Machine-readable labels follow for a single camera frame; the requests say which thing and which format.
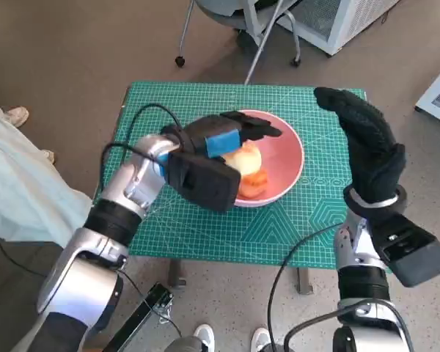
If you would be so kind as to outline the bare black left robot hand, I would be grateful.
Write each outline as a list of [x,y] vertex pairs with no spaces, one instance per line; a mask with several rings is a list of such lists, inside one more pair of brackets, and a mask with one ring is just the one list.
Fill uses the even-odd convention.
[[195,153],[208,158],[218,158],[235,152],[247,141],[282,135],[269,121],[241,111],[204,116],[188,124],[183,130],[189,136]]

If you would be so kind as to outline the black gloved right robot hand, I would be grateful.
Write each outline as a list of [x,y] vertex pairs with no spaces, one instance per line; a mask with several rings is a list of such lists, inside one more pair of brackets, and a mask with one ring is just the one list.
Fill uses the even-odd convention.
[[337,115],[347,137],[356,193],[368,204],[393,198],[406,165],[406,149],[396,142],[383,113],[344,89],[317,87],[314,96],[319,107]]

